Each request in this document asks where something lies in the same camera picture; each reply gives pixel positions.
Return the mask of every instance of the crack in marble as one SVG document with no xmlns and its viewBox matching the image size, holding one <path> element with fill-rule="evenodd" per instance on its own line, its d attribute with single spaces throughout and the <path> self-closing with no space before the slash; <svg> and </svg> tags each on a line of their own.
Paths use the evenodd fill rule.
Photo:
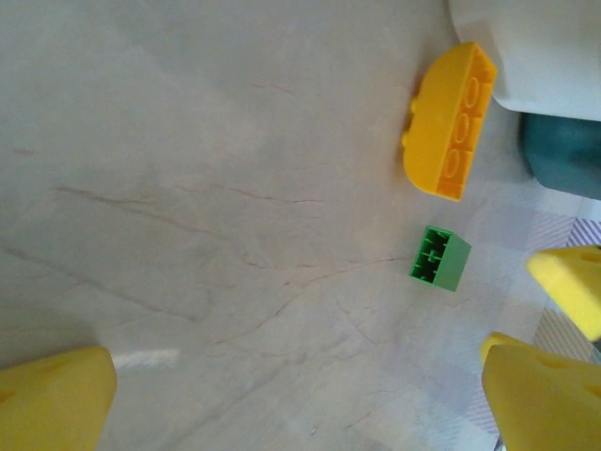
<svg viewBox="0 0 601 451">
<path fill-rule="evenodd" d="M 372 345 L 377 346 L 379 343 L 377 343 L 376 341 L 372 340 L 363 330 L 361 327 L 359 327 L 359 324 L 355 324 L 355 322 L 351 319 L 350 317 L 350 311 L 349 310 L 345 310 L 342 305 L 340 305 L 340 303 L 336 302 L 336 306 L 340 309 L 341 312 L 343 312 L 345 314 L 345 318 L 347 319 L 347 321 L 353 326 L 353 329 L 355 329 L 359 334 L 361 334 L 361 336 L 363 338 L 365 338 L 367 341 L 369 341 Z"/>
<path fill-rule="evenodd" d="M 102 282 L 100 282 L 96 279 L 93 279 L 92 277 L 90 277 L 88 275 L 82 274 L 80 272 L 72 271 L 69 268 L 66 268 L 62 265 L 53 263 L 50 260 L 32 256 L 31 254 L 26 253 L 23 249 L 19 249 L 17 247 L 9 245 L 4 240 L 0 240 L 0 248 L 3 252 L 5 252 L 6 254 L 8 254 L 12 257 L 18 258 L 20 260 L 23 260 L 23 261 L 26 261 L 29 263 L 37 264 L 39 266 L 43 266 L 43 267 L 53 270 L 55 272 L 58 272 L 63 275 L 66 275 L 68 277 L 71 277 L 80 285 L 81 284 L 88 285 L 92 288 L 97 289 L 98 291 L 100 291 L 104 294 L 108 294 L 110 296 L 121 299 L 123 301 L 127 301 L 127 302 L 137 305 L 141 308 L 144 308 L 145 310 L 147 310 L 149 312 L 163 313 L 164 315 L 169 315 L 169 316 L 176 317 L 179 319 L 186 319 L 187 321 L 193 322 L 193 323 L 197 323 L 199 321 L 199 318 L 197 318 L 195 316 L 180 314 L 180 313 L 169 311 L 169 310 L 163 310 L 154 305 L 148 304 L 146 301 L 144 301 L 142 299 L 139 299 L 139 298 L 131 296 L 127 293 L 123 293 L 123 292 L 117 291 L 115 289 L 109 288 L 109 287 L 105 286 Z"/>
<path fill-rule="evenodd" d="M 295 199 L 282 199 L 279 197 L 273 197 L 270 195 L 258 195 L 258 194 L 253 194 L 250 193 L 248 191 L 244 191 L 244 190 L 240 190 L 238 188 L 231 188 L 228 186 L 219 186 L 220 188 L 226 190 L 226 191 L 233 191 L 234 193 L 238 193 L 238 194 L 242 194 L 242 195 L 246 195 L 248 197 L 252 197 L 253 199 L 258 199 L 258 200 L 271 200 L 273 202 L 281 202 L 284 204 L 303 204 L 303 203 L 307 203 L 307 202 L 313 202 L 313 203 L 317 203 L 317 204 L 323 204 L 324 201 L 321 199 L 300 199 L 300 200 L 295 200 Z"/>
<path fill-rule="evenodd" d="M 267 322 L 269 322 L 271 319 L 274 319 L 276 317 L 278 317 L 284 310 L 286 310 L 286 308 L 291 305 L 302 293 L 297 293 L 294 296 L 292 296 L 288 301 L 286 301 L 280 308 L 278 308 L 274 313 L 270 314 L 268 317 L 266 317 L 265 319 L 262 319 L 261 321 L 259 321 L 258 324 L 256 324 L 255 326 L 253 326 L 251 329 L 249 329 L 248 331 L 242 332 L 240 334 L 236 334 L 233 336 L 229 336 L 227 338 L 224 338 L 222 340 L 219 341 L 214 341 L 212 343 L 209 343 L 211 346 L 212 345 L 221 345 L 223 343 L 229 343 L 231 342 L 231 340 L 235 340 L 236 338 L 241 338 L 245 335 L 251 334 L 254 331 L 257 331 L 258 329 L 260 329 L 261 327 L 263 327 Z"/>
<path fill-rule="evenodd" d="M 69 188 L 66 186 L 56 186 L 54 187 L 55 191 L 61 192 L 61 193 L 66 193 L 66 194 L 73 194 L 73 195 L 77 195 L 79 197 L 82 197 L 84 199 L 93 201 L 93 202 L 101 202 L 102 204 L 106 204 L 106 205 L 110 205 L 116 209 L 119 210 L 124 210 L 124 211 L 128 211 L 130 213 L 133 214 L 137 214 L 140 216 L 145 216 L 146 218 L 150 218 L 150 219 L 154 219 L 156 221 L 162 222 L 164 224 L 167 224 L 169 226 L 173 226 L 175 228 L 179 228 L 180 230 L 184 230 L 186 232 L 191 232 L 191 233 L 203 233 L 205 235 L 209 235 L 213 238 L 217 238 L 220 240 L 227 240 L 226 237 L 223 237 L 215 232 L 212 232 L 210 230 L 205 230 L 203 228 L 197 228 L 197 227 L 192 227 L 191 225 L 186 225 L 186 224 L 182 224 L 179 221 L 176 221 L 172 218 L 166 217 L 166 216 L 162 216 L 159 215 L 157 213 L 153 213 L 151 211 L 146 211 L 146 210 L 138 210 L 136 208 L 131 207 L 131 204 L 134 205 L 154 205 L 156 204 L 156 202 L 154 203 L 147 203 L 145 201 L 141 201 L 141 200 L 119 200 L 119 199 L 111 199 L 111 198 L 107 198 L 107 197 L 103 197 L 100 194 L 96 194 L 90 191 L 86 191 L 86 190 L 78 190 L 78 189 L 74 189 L 74 188 Z"/>
<path fill-rule="evenodd" d="M 361 268 L 365 268 L 367 266 L 371 266 L 371 265 L 376 265 L 378 263 L 385 263 L 385 262 L 389 262 L 389 261 L 410 261 L 412 260 L 412 257 L 390 257 L 390 258 L 381 258 L 378 260 L 370 260 L 370 261 L 366 261 L 362 264 L 359 265 L 354 265 L 348 268 L 344 268 L 343 270 L 339 270 L 336 272 L 331 272 L 329 274 L 325 274 L 325 275 L 320 275 L 319 277 L 315 277 L 313 279 L 309 279 L 306 282 L 303 282 L 302 284 L 300 284 L 300 287 L 306 287 L 307 285 L 313 284 L 314 282 L 318 282 L 320 280 L 323 279 L 328 279 L 330 277 L 334 277 L 335 275 L 338 274 L 343 274 L 345 272 L 349 272 L 349 271 L 354 271 L 354 270 L 359 270 Z"/>
</svg>

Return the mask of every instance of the lego stud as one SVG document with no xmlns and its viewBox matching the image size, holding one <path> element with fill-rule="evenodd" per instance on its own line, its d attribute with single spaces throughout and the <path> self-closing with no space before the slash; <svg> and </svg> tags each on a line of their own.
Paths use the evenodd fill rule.
<svg viewBox="0 0 601 451">
<path fill-rule="evenodd" d="M 407 147 L 408 137 L 409 137 L 409 133 L 408 132 L 403 132 L 403 134 L 401 134 L 401 145 L 404 148 Z"/>
<path fill-rule="evenodd" d="M 411 99 L 411 103 L 409 104 L 409 110 L 412 114 L 415 113 L 415 110 L 417 110 L 417 104 L 417 97 Z"/>
</svg>

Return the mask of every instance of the yellow lego brick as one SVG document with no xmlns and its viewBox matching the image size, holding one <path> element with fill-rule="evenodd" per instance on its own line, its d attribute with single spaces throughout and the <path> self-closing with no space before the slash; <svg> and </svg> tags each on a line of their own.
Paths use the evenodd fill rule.
<svg viewBox="0 0 601 451">
<path fill-rule="evenodd" d="M 601 248 L 549 249 L 527 264 L 532 277 L 590 340 L 601 338 Z"/>
<path fill-rule="evenodd" d="M 507 335 L 492 341 L 512 343 L 488 350 L 482 375 L 509 451 L 601 449 L 601 366 L 544 352 Z"/>
<path fill-rule="evenodd" d="M 0 449 L 93 451 L 115 389 L 100 347 L 0 371 Z"/>
<path fill-rule="evenodd" d="M 496 76 L 475 42 L 454 47 L 430 67 L 401 138 L 403 165 L 416 187 L 461 199 Z"/>
</svg>

